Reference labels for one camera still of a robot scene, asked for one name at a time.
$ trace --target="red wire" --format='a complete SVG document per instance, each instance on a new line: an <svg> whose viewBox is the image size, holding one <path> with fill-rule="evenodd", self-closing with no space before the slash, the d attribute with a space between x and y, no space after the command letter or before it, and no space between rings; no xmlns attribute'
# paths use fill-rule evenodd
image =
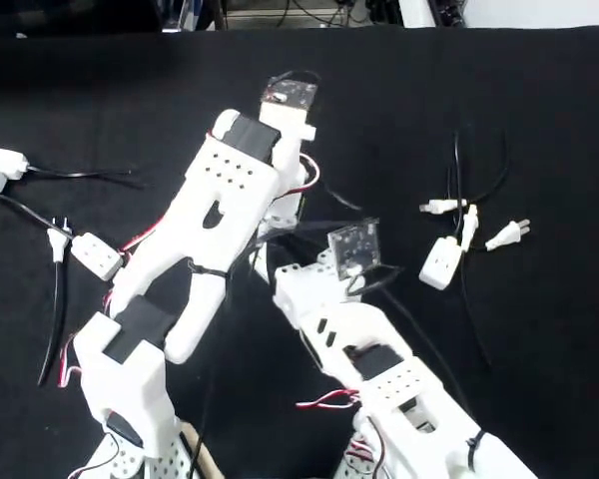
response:
<svg viewBox="0 0 599 479"><path fill-rule="evenodd" d="M160 224L160 222L162 221L162 218L163 217L160 217L160 219L157 220L155 223L153 223L145 232L140 233L139 235L135 235L134 237L132 237L130 241L128 241L124 246L122 246L120 248L120 251L126 252L128 249L131 249L133 246L135 246L136 244L141 243L146 238L148 238L150 235L152 235L153 232L158 227L158 225Z"/></svg>

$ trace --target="perforated metal plate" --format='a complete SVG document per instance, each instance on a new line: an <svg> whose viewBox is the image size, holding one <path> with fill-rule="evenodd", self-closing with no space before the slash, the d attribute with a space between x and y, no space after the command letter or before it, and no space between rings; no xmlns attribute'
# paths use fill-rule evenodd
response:
<svg viewBox="0 0 599 479"><path fill-rule="evenodd" d="M188 479L191 470L191 456L180 438L171 444L163 458L149 459L142 456L140 449L116 435L120 452L106 465L84 472L80 479ZM106 461L116 451L110 436L105 437L88 465ZM199 479L194 473L193 479Z"/></svg>
<svg viewBox="0 0 599 479"><path fill-rule="evenodd" d="M146 479L188 479L191 470L191 456L182 440L178 438L171 443L169 453L160 459L145 461L144 477Z"/></svg>

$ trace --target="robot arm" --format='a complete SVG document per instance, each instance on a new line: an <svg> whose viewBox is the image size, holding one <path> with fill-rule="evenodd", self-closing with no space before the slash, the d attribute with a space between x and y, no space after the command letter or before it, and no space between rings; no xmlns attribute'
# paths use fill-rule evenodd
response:
<svg viewBox="0 0 599 479"><path fill-rule="evenodd" d="M305 124L314 91L276 80L260 121L220 114L153 234L114 278L110 317L97 313L74 339L93 417L144 457L168 454L181 429L165 359L182 363L193 353L225 297L227 271L258 227L297 221L300 195L285 193L305 181L299 151L314 134ZM144 294L184 258L192 270L189 302L174 318Z"/></svg>
<svg viewBox="0 0 599 479"><path fill-rule="evenodd" d="M346 451L335 479L359 477L364 467L365 474L376 469L373 478L536 479L503 442L480 432L380 309L346 294L351 279L335 273L336 258L329 248L315 264L278 268L274 297L321 371L358 391L353 425L372 463L356 467ZM257 267L266 279L263 262Z"/></svg>

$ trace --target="white power outlet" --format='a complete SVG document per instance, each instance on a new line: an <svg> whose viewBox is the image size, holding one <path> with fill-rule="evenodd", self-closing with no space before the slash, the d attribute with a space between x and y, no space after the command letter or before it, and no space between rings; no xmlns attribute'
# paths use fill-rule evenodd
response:
<svg viewBox="0 0 599 479"><path fill-rule="evenodd" d="M122 266L120 254L90 233L73 238L71 254L102 281L111 279Z"/></svg>
<svg viewBox="0 0 599 479"><path fill-rule="evenodd" d="M461 246L454 237L439 238L419 272L419 279L436 289L446 289L461 259Z"/></svg>

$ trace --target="white panel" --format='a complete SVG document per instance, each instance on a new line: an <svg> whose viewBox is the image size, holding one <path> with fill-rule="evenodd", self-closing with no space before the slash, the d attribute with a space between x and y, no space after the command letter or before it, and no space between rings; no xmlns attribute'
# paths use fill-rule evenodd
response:
<svg viewBox="0 0 599 479"><path fill-rule="evenodd" d="M599 0L467 0L472 28L568 28L599 25Z"/></svg>

